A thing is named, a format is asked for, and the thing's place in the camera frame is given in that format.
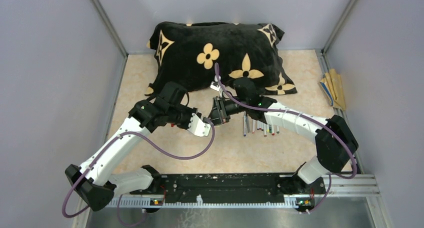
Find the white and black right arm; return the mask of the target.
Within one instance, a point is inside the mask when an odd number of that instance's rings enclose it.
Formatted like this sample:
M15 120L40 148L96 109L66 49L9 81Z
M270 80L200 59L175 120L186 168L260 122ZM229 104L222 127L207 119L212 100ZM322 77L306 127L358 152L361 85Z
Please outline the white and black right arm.
M260 95L248 78L236 79L234 87L235 97L222 85L227 98L214 98L208 115L214 125L226 123L231 115L245 112L253 120L290 130L315 144L316 155L295 173L293 188L297 193L307 194L321 176L341 172L348 162L356 163L354 153L359 145L343 117L323 118L288 108Z

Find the white pen with brown cap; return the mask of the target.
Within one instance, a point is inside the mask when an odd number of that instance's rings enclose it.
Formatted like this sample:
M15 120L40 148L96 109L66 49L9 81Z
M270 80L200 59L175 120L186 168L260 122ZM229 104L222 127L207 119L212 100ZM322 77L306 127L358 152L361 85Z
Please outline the white pen with brown cap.
M267 129L268 129L267 124L262 123L262 131L263 131L263 136L264 137L267 137L268 136Z

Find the white pen with blue end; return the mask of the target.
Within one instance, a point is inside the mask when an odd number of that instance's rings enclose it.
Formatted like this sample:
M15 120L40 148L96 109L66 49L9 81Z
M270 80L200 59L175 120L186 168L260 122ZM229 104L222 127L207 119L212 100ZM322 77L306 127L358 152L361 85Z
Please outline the white pen with blue end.
M243 136L247 136L247 125L246 125L246 113L242 116L242 122L243 122Z

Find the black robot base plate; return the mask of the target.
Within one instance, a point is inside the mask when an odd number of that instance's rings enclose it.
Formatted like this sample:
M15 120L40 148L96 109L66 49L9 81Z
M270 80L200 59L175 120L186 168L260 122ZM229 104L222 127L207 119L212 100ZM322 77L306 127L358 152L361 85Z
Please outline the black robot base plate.
M197 196L214 204L283 203L288 195L325 193L322 178L308 185L291 173L162 174L147 190L132 192L164 198L168 204L194 203Z

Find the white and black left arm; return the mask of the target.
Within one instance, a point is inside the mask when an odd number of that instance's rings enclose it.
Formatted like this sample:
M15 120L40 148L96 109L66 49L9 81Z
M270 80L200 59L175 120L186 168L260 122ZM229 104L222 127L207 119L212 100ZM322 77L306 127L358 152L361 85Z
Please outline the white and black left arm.
M158 127L172 124L199 137L209 134L211 125L202 119L197 109L181 103L187 93L181 85L167 83L159 94L137 102L115 134L95 154L78 166L69 165L64 173L71 190L62 205L63 215L70 216L66 213L66 205L72 192L93 211L103 209L115 196L127 192L144 190L149 195L156 194L161 185L151 167L144 166L121 175L114 175L113 171Z

